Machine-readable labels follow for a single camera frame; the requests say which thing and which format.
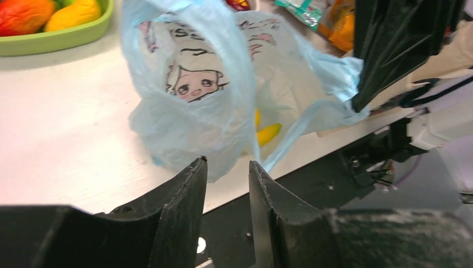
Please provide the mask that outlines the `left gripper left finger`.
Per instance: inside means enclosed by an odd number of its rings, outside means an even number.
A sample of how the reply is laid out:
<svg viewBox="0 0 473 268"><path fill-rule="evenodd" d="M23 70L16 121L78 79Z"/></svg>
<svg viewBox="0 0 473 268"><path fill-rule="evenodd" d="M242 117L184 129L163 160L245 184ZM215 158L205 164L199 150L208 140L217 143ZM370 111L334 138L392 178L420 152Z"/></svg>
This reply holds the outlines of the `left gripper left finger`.
<svg viewBox="0 0 473 268"><path fill-rule="evenodd" d="M207 183L202 156L109 213L1 207L2 267L194 267Z"/></svg>

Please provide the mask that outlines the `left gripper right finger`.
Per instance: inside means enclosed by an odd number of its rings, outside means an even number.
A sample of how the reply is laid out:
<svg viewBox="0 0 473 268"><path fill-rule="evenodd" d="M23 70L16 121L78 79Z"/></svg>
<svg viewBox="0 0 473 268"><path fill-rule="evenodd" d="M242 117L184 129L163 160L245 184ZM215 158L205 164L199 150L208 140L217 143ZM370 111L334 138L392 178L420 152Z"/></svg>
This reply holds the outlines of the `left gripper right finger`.
<svg viewBox="0 0 473 268"><path fill-rule="evenodd" d="M472 230L441 210L320 210L249 163L256 267L471 267Z"/></svg>

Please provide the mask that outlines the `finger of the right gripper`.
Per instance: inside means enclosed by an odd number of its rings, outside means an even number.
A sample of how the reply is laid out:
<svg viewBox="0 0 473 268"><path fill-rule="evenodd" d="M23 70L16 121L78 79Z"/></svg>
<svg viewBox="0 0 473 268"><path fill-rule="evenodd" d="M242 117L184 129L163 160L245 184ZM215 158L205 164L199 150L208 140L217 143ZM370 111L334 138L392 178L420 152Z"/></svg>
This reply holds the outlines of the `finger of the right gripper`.
<svg viewBox="0 0 473 268"><path fill-rule="evenodd" d="M364 61L356 112L383 90L437 55L457 30L465 1L361 0L355 2L353 56Z"/></svg>

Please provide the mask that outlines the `yellow banana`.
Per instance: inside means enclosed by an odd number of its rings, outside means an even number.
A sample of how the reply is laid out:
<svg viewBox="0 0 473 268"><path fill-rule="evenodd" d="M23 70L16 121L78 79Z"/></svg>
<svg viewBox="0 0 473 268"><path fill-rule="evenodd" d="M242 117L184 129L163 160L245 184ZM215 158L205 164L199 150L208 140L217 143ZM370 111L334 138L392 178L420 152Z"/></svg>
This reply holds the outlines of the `yellow banana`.
<svg viewBox="0 0 473 268"><path fill-rule="evenodd" d="M259 147L263 147L271 142L280 133L282 125L275 123L265 128L259 128L260 126L260 113L258 109L255 109L255 130L257 133L257 140Z"/></svg>

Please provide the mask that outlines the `light blue plastic bag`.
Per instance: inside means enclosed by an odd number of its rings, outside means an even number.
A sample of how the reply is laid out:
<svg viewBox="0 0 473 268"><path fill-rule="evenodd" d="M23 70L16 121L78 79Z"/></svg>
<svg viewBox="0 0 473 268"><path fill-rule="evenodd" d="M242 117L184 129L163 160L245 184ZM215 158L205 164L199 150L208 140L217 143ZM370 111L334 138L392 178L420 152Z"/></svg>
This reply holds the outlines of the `light blue plastic bag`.
<svg viewBox="0 0 473 268"><path fill-rule="evenodd" d="M282 16L222 1L124 1L120 42L141 101L129 125L173 171L206 156L207 180L242 154L270 170L302 135L349 126L363 61L315 49ZM259 147L260 126L282 125Z"/></svg>

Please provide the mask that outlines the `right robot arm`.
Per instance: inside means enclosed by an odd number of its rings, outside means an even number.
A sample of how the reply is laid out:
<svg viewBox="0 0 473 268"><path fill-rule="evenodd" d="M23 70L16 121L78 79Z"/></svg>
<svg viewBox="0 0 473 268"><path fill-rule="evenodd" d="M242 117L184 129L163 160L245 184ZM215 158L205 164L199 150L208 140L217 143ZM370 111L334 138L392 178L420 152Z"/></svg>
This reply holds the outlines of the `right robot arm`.
<svg viewBox="0 0 473 268"><path fill-rule="evenodd" d="M357 112L389 86L440 53L457 30L464 1L357 1L353 54L364 60ZM342 153L353 180L361 186L381 183L386 168L367 172L377 163L404 162L445 142L472 134L472 101L413 118L402 118L388 130L356 141Z"/></svg>

